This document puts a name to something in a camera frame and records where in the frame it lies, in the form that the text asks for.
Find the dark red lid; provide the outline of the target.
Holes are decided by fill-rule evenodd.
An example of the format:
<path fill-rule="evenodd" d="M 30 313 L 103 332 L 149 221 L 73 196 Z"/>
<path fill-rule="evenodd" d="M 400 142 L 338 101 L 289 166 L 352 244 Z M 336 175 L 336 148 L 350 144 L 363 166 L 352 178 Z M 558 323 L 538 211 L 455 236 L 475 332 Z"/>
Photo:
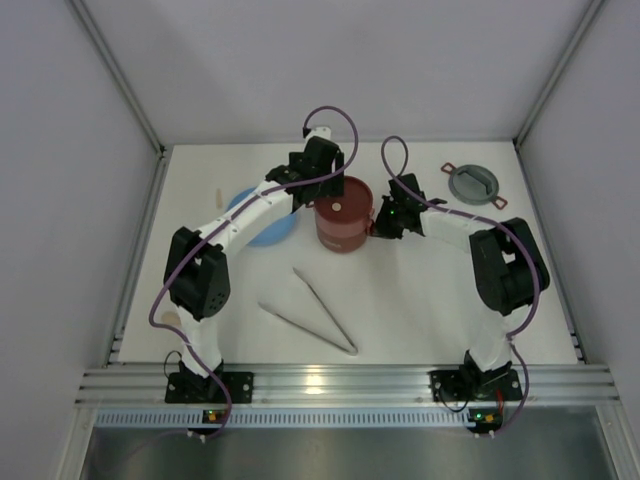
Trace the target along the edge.
<path fill-rule="evenodd" d="M 365 227 L 373 211 L 373 194 L 368 185 L 352 176 L 344 177 L 344 195 L 320 198 L 314 203 L 315 214 L 331 225 L 358 224 Z"/>

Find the pink lunch container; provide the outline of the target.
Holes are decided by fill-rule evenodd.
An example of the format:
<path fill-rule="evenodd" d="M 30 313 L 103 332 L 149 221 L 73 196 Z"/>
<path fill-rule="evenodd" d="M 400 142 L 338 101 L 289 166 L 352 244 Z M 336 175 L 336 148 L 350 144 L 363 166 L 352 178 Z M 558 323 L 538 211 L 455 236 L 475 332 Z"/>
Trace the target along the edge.
<path fill-rule="evenodd" d="M 336 238 L 365 234 L 373 215 L 373 193 L 362 180 L 346 176 L 341 196 L 320 198 L 314 203 L 319 233 Z"/>

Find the dark red lunch container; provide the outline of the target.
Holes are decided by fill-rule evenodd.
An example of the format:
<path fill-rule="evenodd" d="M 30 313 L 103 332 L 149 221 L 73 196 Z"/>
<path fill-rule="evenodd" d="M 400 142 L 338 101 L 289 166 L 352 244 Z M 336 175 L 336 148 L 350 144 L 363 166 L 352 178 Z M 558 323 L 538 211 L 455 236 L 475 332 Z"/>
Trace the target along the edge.
<path fill-rule="evenodd" d="M 334 253 L 346 254 L 361 248 L 367 239 L 367 231 L 360 229 L 358 231 L 344 233 L 336 233 L 335 231 L 316 228 L 319 242 L 328 250 Z"/>

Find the metal tongs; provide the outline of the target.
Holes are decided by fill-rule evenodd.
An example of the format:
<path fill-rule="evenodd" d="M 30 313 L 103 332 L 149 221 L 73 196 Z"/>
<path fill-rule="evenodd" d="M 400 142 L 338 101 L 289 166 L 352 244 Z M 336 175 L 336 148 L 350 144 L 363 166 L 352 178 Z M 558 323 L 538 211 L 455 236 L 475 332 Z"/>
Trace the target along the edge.
<path fill-rule="evenodd" d="M 329 308 L 309 277 L 299 268 L 292 268 L 298 286 L 287 300 L 259 300 L 258 308 L 292 329 L 331 347 L 342 354 L 355 357 L 359 347 L 338 317 Z"/>

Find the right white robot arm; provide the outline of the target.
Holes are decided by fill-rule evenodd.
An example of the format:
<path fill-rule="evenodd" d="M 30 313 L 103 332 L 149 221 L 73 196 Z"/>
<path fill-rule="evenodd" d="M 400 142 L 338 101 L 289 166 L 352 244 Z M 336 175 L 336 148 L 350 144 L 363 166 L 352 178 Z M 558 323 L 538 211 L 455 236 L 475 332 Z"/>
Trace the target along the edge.
<path fill-rule="evenodd" d="M 427 200 L 416 177 L 389 181 L 390 193 L 373 224 L 377 237 L 400 240 L 406 232 L 449 244 L 471 258 L 481 316 L 469 327 L 470 347 L 452 380 L 442 380 L 437 397 L 446 402 L 493 398 L 509 386 L 510 341 L 531 320 L 531 308 L 548 288 L 550 276 L 528 223 L 513 218 L 496 223 Z"/>

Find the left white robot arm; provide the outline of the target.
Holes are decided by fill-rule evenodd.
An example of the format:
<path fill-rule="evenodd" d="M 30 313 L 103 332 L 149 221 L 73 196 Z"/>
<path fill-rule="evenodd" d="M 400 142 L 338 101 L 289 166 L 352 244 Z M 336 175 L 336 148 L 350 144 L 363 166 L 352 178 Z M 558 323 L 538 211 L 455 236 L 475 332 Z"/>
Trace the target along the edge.
<path fill-rule="evenodd" d="M 344 153 L 327 127 L 304 131 L 302 151 L 271 169 L 240 203 L 210 223 L 182 227 L 171 240 L 163 292 L 176 309 L 183 351 L 168 377 L 168 404 L 230 401 L 214 316 L 231 296 L 231 260 L 259 233 L 344 185 Z"/>

